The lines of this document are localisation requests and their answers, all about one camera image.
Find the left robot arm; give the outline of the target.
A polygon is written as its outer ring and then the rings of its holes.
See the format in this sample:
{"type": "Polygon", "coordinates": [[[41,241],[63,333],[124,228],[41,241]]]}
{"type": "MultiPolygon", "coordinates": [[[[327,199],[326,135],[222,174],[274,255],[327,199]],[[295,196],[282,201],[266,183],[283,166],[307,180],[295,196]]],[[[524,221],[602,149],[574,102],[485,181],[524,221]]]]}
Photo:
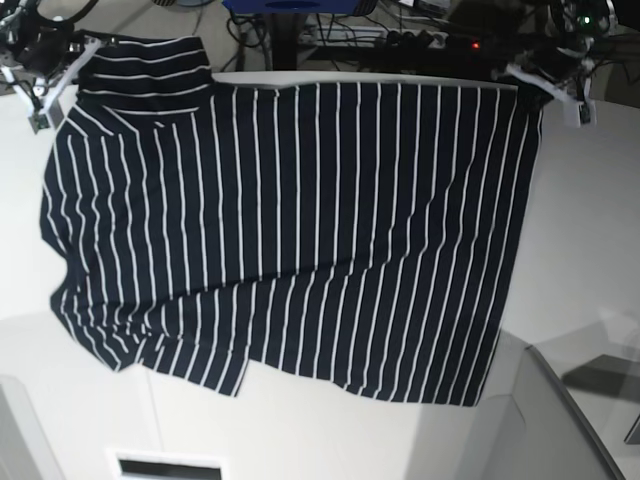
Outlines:
{"type": "Polygon", "coordinates": [[[605,61],[591,57],[596,44],[614,34],[618,18],[611,1],[526,1],[535,38],[519,60],[522,70],[559,86],[590,78],[605,61]]]}

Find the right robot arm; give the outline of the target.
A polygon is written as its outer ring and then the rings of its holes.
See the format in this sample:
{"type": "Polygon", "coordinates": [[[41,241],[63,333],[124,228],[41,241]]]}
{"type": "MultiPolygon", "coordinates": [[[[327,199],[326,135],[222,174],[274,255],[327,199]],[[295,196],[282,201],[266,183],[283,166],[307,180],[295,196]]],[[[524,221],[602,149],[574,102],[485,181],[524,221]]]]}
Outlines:
{"type": "Polygon", "coordinates": [[[39,12],[40,1],[1,2],[1,66],[50,79],[85,50],[88,35],[76,29],[97,5],[88,1],[68,18],[54,20],[39,12]]]}

